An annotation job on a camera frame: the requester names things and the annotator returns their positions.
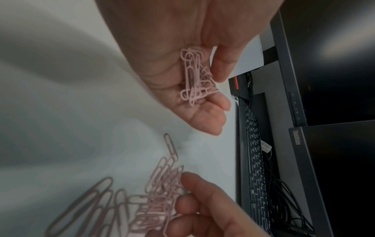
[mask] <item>black screen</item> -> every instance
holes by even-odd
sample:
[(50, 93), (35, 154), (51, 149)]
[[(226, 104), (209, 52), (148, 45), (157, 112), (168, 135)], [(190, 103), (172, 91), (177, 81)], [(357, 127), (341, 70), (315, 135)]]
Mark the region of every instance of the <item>black screen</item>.
[(373, 236), (375, 121), (303, 133), (335, 237)]
[(286, 0), (280, 13), (307, 125), (375, 119), (375, 1)]

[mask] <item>skin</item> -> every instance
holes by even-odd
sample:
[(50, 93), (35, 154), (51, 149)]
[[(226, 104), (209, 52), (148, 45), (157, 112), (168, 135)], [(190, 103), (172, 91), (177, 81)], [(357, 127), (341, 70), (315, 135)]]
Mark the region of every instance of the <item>skin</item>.
[(180, 50), (204, 54), (211, 72), (224, 82), (244, 47), (270, 22), (282, 0), (96, 0), (130, 66), (158, 100), (193, 128), (219, 135), (230, 101), (212, 94), (191, 107), (182, 101)]
[[(166, 231), (169, 237), (269, 237), (221, 188), (185, 172), (181, 178), (190, 194), (176, 203), (177, 213)], [(146, 237), (164, 237), (151, 231)]]

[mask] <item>white label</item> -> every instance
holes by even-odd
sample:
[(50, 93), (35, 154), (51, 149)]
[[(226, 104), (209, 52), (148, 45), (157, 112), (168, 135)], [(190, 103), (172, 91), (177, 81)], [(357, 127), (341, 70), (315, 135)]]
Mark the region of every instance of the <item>white label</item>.
[(270, 146), (268, 143), (266, 143), (265, 141), (262, 141), (261, 140), (261, 146), (262, 146), (262, 151), (268, 153), (271, 151), (272, 149), (272, 146)]

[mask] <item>black keyboard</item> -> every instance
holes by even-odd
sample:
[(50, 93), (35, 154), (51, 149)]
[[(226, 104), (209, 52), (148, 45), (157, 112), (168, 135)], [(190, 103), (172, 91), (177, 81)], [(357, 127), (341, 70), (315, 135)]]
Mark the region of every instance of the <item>black keyboard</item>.
[(269, 232), (270, 218), (259, 122), (242, 99), (239, 99), (239, 123), (242, 166), (241, 206), (262, 229)]

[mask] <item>red stripe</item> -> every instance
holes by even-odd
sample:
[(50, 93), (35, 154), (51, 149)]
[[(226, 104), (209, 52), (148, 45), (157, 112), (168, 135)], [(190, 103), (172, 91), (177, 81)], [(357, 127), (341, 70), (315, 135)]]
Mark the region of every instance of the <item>red stripe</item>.
[(235, 83), (236, 83), (236, 89), (238, 90), (237, 77), (234, 77), (234, 81), (235, 81)]

